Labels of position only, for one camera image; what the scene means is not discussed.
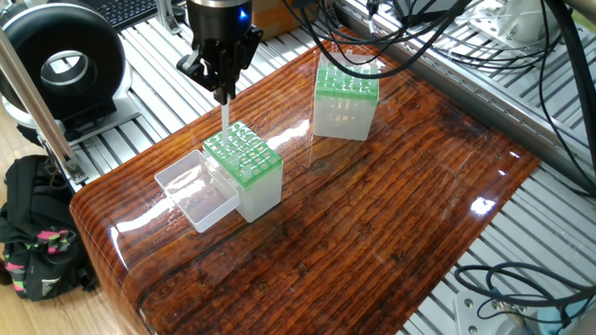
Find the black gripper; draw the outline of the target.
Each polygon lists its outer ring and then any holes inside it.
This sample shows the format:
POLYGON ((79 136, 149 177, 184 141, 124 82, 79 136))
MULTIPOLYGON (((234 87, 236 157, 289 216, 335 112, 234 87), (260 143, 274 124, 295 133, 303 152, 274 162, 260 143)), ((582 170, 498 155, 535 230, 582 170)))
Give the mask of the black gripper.
POLYGON ((252 26, 252 1, 190 0, 190 28, 192 52, 178 61, 177 69, 212 92, 215 100, 233 100, 239 74, 250 66, 264 34, 252 26), (227 50, 224 80, 223 42, 235 42, 227 50))

